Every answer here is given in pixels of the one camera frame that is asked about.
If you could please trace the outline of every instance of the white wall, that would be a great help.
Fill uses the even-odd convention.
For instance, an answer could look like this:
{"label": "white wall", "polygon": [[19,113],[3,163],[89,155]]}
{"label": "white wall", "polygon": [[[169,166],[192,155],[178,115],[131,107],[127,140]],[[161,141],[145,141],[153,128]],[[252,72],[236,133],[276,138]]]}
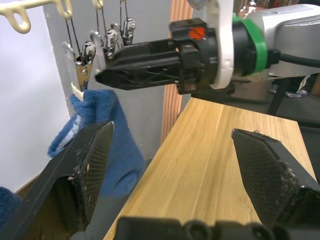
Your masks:
{"label": "white wall", "polygon": [[12,191],[44,169],[48,146],[69,119],[43,9],[27,13],[28,34],[0,15],[0,186]]}

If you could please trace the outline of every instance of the wooden surface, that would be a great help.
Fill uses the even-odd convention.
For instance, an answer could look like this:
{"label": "wooden surface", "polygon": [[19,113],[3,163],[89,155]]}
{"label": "wooden surface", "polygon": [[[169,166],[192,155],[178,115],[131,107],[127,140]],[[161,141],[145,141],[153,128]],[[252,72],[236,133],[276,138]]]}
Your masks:
{"label": "wooden surface", "polygon": [[[191,19],[193,8],[187,0],[171,0],[170,23],[179,20]],[[176,123],[181,110],[182,96],[178,94],[175,84],[164,87],[161,143],[166,139],[171,128]]]}
{"label": "wooden surface", "polygon": [[[244,189],[232,129],[280,140],[313,176],[295,121],[191,98],[119,216],[259,221]],[[114,223],[105,240],[112,240]]]}

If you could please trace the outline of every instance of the gray panel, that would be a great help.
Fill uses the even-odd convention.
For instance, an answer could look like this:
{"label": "gray panel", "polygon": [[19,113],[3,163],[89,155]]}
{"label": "gray panel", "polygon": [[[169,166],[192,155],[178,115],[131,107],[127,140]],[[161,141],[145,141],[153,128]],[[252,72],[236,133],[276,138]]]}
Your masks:
{"label": "gray panel", "polygon": [[[128,0],[128,15],[136,20],[134,43],[165,39],[168,34],[171,0]],[[104,15],[107,25],[119,22],[120,1],[105,1]],[[90,40],[89,31],[96,30],[96,12],[91,0],[72,2],[73,20],[80,45]],[[59,16],[53,4],[44,7],[56,64],[66,97],[72,94],[67,68],[61,48],[63,41],[68,42],[65,21]],[[89,89],[104,89],[102,84],[91,81]],[[115,90],[127,117],[135,142],[145,159],[154,157],[160,146],[164,87],[123,91]]]}

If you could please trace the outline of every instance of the blue towel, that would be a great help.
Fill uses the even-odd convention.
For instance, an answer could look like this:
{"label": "blue towel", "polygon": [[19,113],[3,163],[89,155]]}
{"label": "blue towel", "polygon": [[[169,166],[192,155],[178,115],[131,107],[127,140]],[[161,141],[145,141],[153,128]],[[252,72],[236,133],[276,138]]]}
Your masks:
{"label": "blue towel", "polygon": [[136,185],[145,170],[145,161],[128,128],[126,116],[112,90],[85,90],[84,101],[72,95],[69,100],[76,114],[67,122],[48,149],[56,156],[85,126],[114,122],[108,161],[100,194],[124,197]]}
{"label": "blue towel", "polygon": [[16,194],[0,186],[0,230],[20,203]]}

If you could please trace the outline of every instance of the black cable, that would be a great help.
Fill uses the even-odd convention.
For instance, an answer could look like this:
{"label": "black cable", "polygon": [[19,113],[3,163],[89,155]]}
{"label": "black cable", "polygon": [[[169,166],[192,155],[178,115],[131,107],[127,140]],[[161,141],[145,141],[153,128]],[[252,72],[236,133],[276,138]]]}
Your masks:
{"label": "black cable", "polygon": [[306,67],[320,68],[320,59],[310,59],[310,58],[292,56],[285,53],[280,53],[279,60],[283,62],[291,63],[291,64],[306,66]]}

